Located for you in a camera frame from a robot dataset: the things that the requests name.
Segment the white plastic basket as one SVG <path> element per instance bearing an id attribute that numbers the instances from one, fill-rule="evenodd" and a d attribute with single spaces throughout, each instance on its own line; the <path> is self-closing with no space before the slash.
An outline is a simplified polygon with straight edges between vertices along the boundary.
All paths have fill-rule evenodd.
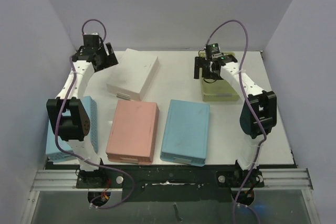
<path id="1" fill-rule="evenodd" d="M 107 91 L 120 99 L 142 101 L 159 66 L 158 56 L 128 48 L 112 68 Z"/>

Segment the yellow-green plastic basket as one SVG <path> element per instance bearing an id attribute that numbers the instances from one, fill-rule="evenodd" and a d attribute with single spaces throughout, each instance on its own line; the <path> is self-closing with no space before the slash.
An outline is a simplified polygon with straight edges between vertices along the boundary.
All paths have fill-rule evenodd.
<path id="1" fill-rule="evenodd" d="M 218 64 L 221 67 L 229 62 L 237 62 L 233 52 L 221 52 L 222 56 L 218 57 Z M 205 57 L 204 51 L 200 50 L 198 56 Z M 204 102 L 222 102 L 222 101 L 237 101 L 239 95 L 231 87 L 231 85 L 222 78 L 222 80 L 207 80 L 200 78 L 201 95 Z"/>

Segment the pink plastic basket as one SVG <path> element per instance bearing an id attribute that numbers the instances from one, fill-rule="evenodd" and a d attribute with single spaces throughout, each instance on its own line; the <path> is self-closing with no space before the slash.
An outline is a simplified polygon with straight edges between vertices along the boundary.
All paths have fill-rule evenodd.
<path id="1" fill-rule="evenodd" d="M 152 164 L 159 113 L 155 102 L 118 101 L 106 148 L 108 160 Z"/>

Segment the light blue plastic basket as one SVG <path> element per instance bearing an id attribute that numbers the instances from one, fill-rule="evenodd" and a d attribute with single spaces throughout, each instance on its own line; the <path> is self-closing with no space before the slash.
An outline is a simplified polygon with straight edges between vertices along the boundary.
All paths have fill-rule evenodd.
<path id="1" fill-rule="evenodd" d="M 89 138 L 95 153 L 98 153 L 98 110 L 97 103 L 90 97 L 85 96 L 81 99 L 84 109 L 90 119 Z M 48 122 L 48 132 L 46 138 L 45 154 L 54 163 L 64 162 L 75 159 L 75 157 L 61 152 L 55 144 L 55 136 L 50 122 Z"/>

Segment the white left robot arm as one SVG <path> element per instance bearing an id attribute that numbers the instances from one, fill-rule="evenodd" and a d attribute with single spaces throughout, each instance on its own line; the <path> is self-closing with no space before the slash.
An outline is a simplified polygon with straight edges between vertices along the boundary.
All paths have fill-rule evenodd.
<path id="1" fill-rule="evenodd" d="M 79 162 L 79 179 L 96 188 L 105 185 L 107 175 L 91 132 L 97 129 L 92 110 L 86 110 L 83 95 L 91 77 L 115 66 L 118 60 L 110 43 L 98 33 L 82 34 L 83 45 L 69 58 L 70 73 L 62 90 L 46 103 L 55 145 Z"/>

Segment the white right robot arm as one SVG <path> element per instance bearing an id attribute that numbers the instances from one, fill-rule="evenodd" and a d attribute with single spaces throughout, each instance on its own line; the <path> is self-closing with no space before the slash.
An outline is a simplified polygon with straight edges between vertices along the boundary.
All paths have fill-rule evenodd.
<path id="1" fill-rule="evenodd" d="M 244 101 L 239 123 L 246 134 L 237 159 L 240 170 L 234 182 L 241 187 L 251 183 L 250 169 L 257 167 L 259 152 L 267 135 L 277 124 L 277 97 L 254 82 L 242 69 L 242 61 L 220 51 L 217 43 L 204 47 L 205 55 L 194 59 L 194 79 L 225 80 Z"/>

